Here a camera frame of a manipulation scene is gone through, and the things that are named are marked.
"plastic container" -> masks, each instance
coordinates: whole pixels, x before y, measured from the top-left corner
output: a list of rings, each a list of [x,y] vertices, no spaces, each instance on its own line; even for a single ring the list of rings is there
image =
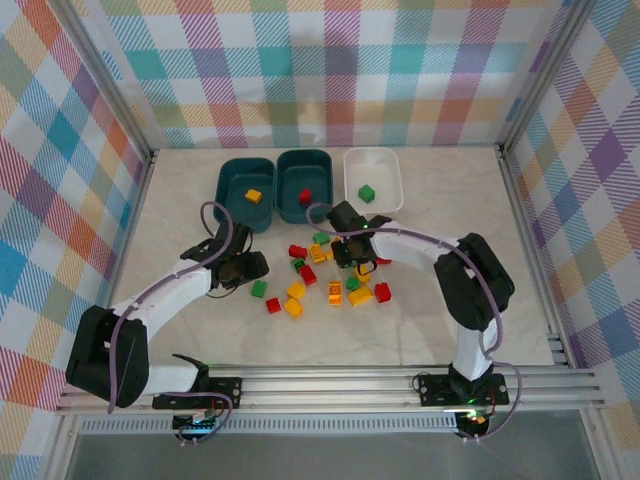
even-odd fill
[[[371,203],[358,196],[369,185],[376,192]],[[382,147],[352,148],[344,155],[344,198],[358,213],[392,213],[402,208],[404,193],[398,156]]]
[[[311,189],[312,203],[333,203],[331,157],[322,150],[288,150],[276,163],[276,209],[287,223],[306,223],[308,205],[300,205],[298,196]],[[314,210],[315,223],[324,219],[326,210]]]
[[[250,188],[262,193],[260,203],[254,204],[244,198]],[[275,166],[266,158],[234,158],[220,168],[216,202],[229,210],[234,222],[251,227],[254,233],[264,232],[271,225],[273,215],[273,193],[275,189]],[[214,218],[224,222],[224,215],[214,209]]]

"plaid wall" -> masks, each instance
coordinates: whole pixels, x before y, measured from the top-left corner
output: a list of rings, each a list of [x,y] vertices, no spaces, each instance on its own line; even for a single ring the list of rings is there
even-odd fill
[[[572,350],[598,373],[638,478],[640,0],[598,2],[516,156]]]
[[[74,0],[172,148],[493,143],[560,3]]]
[[[142,161],[45,0],[0,0],[0,478],[36,475]]]

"cable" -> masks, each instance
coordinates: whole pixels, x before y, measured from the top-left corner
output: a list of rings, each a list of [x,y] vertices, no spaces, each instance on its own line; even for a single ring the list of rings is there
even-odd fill
[[[109,406],[107,407],[107,413],[109,414],[113,413],[113,410],[115,409],[115,406],[116,406],[116,400],[118,398],[118,376],[116,374],[116,345],[118,342],[118,335],[120,334],[120,328],[122,327],[122,324],[124,323],[124,321],[127,319],[129,315],[131,315],[131,313],[134,310],[136,310],[140,306],[140,304],[142,304],[147,298],[149,298],[151,294],[153,294],[154,292],[156,292],[158,289],[162,288],[169,282],[175,279],[178,279],[183,275],[187,275],[195,270],[198,270],[199,268],[209,265],[210,263],[215,261],[220,255],[222,255],[222,253],[224,253],[227,250],[227,248],[229,247],[229,244],[231,243],[231,239],[233,237],[233,227],[232,227],[233,221],[231,219],[231,214],[226,208],[224,208],[224,206],[222,206],[218,202],[208,201],[200,205],[200,220],[202,221],[202,225],[204,226],[205,230],[209,233],[209,235],[213,237],[214,236],[213,232],[207,226],[207,223],[204,218],[204,209],[209,205],[213,205],[214,207],[219,208],[224,214],[225,219],[227,220],[227,224],[229,225],[229,229],[227,231],[227,238],[225,238],[224,243],[222,244],[222,247],[220,247],[220,250],[215,252],[209,258],[198,263],[197,265],[193,265],[191,267],[180,270],[179,272],[167,275],[163,279],[151,285],[144,292],[142,292],[142,294],[140,294],[140,296],[136,298],[135,301],[131,305],[129,305],[124,312],[122,312],[122,315],[120,315],[120,318],[118,318],[118,321],[113,327],[113,332],[111,333],[111,339],[110,339],[110,348],[109,348],[109,382],[111,385],[111,390],[109,393]]]
[[[235,285],[233,287],[233,289],[230,292],[225,293],[224,295],[220,295],[219,297],[215,297],[213,295],[209,295],[208,293],[205,293],[205,296],[209,297],[209,298],[224,298],[224,297],[228,297],[229,295],[231,295],[233,292],[235,292],[238,289],[238,286]]]
[[[511,419],[511,416],[513,415],[513,413],[515,412],[518,404],[520,403],[520,397],[522,396],[522,375],[520,374],[520,370],[518,369],[518,367],[516,367],[515,365],[512,365],[510,363],[506,363],[506,362],[496,362],[493,360],[493,358],[491,358],[491,354],[493,352],[495,352],[496,350],[498,350],[498,348],[500,348],[500,345],[502,345],[502,340],[504,337],[504,328],[503,328],[503,323],[502,323],[502,315],[500,314],[500,309],[498,308],[498,304],[496,303],[496,299],[493,296],[493,293],[491,292],[491,289],[489,288],[489,285],[487,284],[487,281],[484,279],[484,277],[482,276],[482,273],[480,272],[480,269],[471,261],[471,259],[462,251],[460,250],[458,247],[455,247],[454,245],[451,245],[450,243],[447,243],[443,240],[440,240],[438,238],[432,237],[430,235],[427,235],[426,233],[421,233],[421,232],[414,232],[413,230],[406,230],[403,228],[385,228],[385,227],[379,227],[379,228],[367,228],[364,230],[354,230],[352,232],[336,232],[336,231],[332,231],[332,230],[327,230],[324,229],[318,225],[316,225],[315,223],[313,223],[313,221],[311,220],[311,212],[319,207],[323,207],[323,208],[329,208],[331,209],[332,206],[329,205],[328,203],[313,203],[311,205],[309,205],[309,207],[307,208],[307,211],[305,212],[305,216],[307,219],[307,223],[309,225],[311,225],[314,229],[316,229],[319,232],[324,232],[328,235],[335,235],[338,237],[353,237],[355,235],[361,235],[364,233],[395,233],[398,235],[407,235],[409,237],[413,237],[413,238],[417,238],[420,240],[424,240],[425,242],[428,243],[432,243],[434,245],[438,245],[441,247],[446,248],[447,250],[452,251],[453,253],[455,253],[458,257],[460,257],[460,259],[467,264],[467,266],[471,269],[471,271],[475,274],[476,278],[478,279],[478,283],[480,283],[480,286],[482,287],[482,290],[484,291],[484,294],[487,297],[487,300],[489,301],[489,305],[491,306],[491,310],[493,312],[493,316],[496,319],[496,342],[489,347],[488,349],[485,350],[484,348],[484,333],[480,332],[480,351],[482,352],[482,354],[484,355],[484,357],[489,360],[490,362],[493,362],[494,365],[496,365],[497,367],[507,367],[507,368],[511,368],[513,369],[513,371],[516,374],[516,380],[518,382],[518,389],[516,391],[516,398],[513,402],[513,406],[511,407],[511,409],[509,410],[509,412],[507,413],[504,421],[498,425],[498,427],[496,427],[493,431],[491,431],[490,433],[487,433],[486,435],[483,435],[483,438],[489,438],[493,435],[495,435],[496,433],[498,433],[500,430],[502,430],[504,428],[504,426],[507,424],[507,422]]]
[[[215,427],[213,427],[213,430],[211,430],[209,433],[207,433],[205,436],[203,436],[199,440],[196,440],[195,438],[191,439],[191,440],[187,440],[186,438],[184,438],[182,436],[182,432],[184,432],[184,429],[186,428],[186,425],[180,427],[180,429],[178,430],[178,438],[182,442],[182,446],[193,445],[193,446],[197,447],[199,444],[204,443],[207,440],[210,440],[211,437],[213,437],[216,433],[218,433],[218,431],[222,427],[225,426],[225,424],[229,420],[229,417],[231,416],[231,412],[233,412],[233,402],[224,393],[217,393],[217,392],[168,392],[168,393],[165,393],[164,395],[171,395],[172,397],[185,397],[185,398],[189,398],[189,397],[214,397],[214,398],[220,398],[220,399],[224,400],[226,402],[226,404],[227,404],[227,414],[224,416],[224,418],[220,422],[218,422],[218,424]]]

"table surface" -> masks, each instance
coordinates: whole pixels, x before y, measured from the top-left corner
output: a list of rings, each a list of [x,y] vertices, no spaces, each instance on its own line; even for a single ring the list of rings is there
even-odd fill
[[[325,148],[333,159],[334,202],[344,199],[346,148]],[[115,300],[150,285],[180,253],[206,238],[202,202],[215,196],[218,171],[237,157],[276,161],[284,149],[162,150]],[[502,177],[490,147],[396,148],[405,202],[393,218],[437,237],[483,235],[511,275],[516,293],[504,315],[505,337],[497,360],[519,365],[553,363],[546,324],[518,237]],[[212,227],[215,221],[211,218]],[[270,272],[266,298],[286,298],[298,279],[290,266],[290,244],[309,246],[315,231],[284,223],[274,209],[271,227],[256,235],[253,250],[264,253]],[[455,353],[456,323],[449,316],[433,275],[394,262],[380,266],[372,284],[386,281],[393,299],[352,307],[329,306],[327,284],[348,277],[334,262],[313,265],[318,282],[307,288],[305,312],[269,315],[264,300],[244,285],[227,298],[202,297],[184,308],[153,338],[154,360],[182,353],[206,363],[235,365],[411,365],[447,364]]]

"black mounting bracket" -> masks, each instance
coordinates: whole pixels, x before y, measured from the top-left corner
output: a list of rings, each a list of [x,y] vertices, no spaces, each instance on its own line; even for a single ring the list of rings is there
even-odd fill
[[[491,374],[486,383],[480,386],[472,398],[461,398],[451,388],[451,376],[447,374],[419,374],[414,378],[414,387],[420,395],[422,407],[491,407],[509,405],[509,393],[504,375]]]

